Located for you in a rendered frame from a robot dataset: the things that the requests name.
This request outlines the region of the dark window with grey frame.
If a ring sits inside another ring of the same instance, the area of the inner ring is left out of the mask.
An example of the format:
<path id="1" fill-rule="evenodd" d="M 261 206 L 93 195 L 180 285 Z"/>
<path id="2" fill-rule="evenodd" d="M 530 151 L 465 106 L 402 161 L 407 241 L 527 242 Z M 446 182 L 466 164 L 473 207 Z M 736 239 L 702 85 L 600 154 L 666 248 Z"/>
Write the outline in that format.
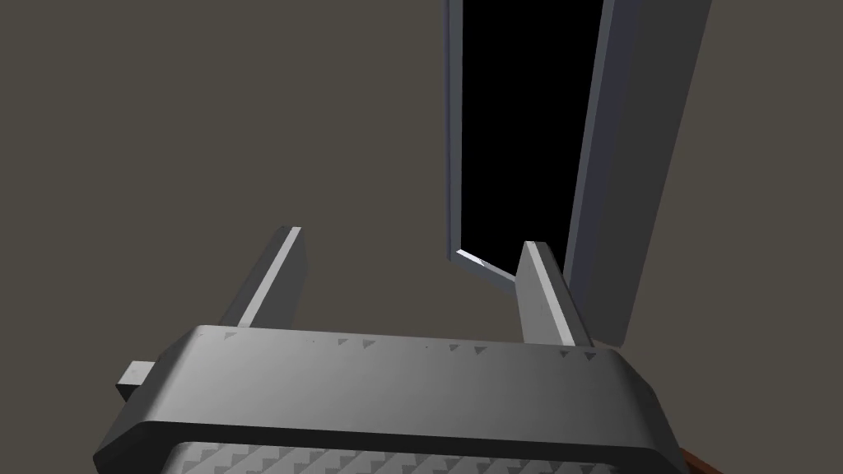
<path id="1" fill-rule="evenodd" d="M 622 346 L 711 4 L 443 0 L 450 260 L 513 291 L 547 242 Z"/>

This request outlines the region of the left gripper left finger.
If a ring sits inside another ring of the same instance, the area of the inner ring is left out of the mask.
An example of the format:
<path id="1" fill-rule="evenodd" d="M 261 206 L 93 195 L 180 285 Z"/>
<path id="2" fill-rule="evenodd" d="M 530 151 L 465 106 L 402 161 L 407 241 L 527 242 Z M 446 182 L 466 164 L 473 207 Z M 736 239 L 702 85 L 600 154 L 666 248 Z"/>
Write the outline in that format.
<path id="1" fill-rule="evenodd" d="M 303 230 L 282 226 L 249 272 L 220 325 L 290 329 L 307 275 Z"/>

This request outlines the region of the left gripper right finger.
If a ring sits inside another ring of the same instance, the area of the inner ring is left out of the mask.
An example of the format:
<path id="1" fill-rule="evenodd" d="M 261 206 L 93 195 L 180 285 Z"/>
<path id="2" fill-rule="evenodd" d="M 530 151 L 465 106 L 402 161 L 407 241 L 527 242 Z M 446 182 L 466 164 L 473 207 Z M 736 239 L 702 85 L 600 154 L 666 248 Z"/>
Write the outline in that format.
<path id="1" fill-rule="evenodd" d="M 524 342 L 593 345 L 549 244 L 524 243 L 515 290 Z"/>

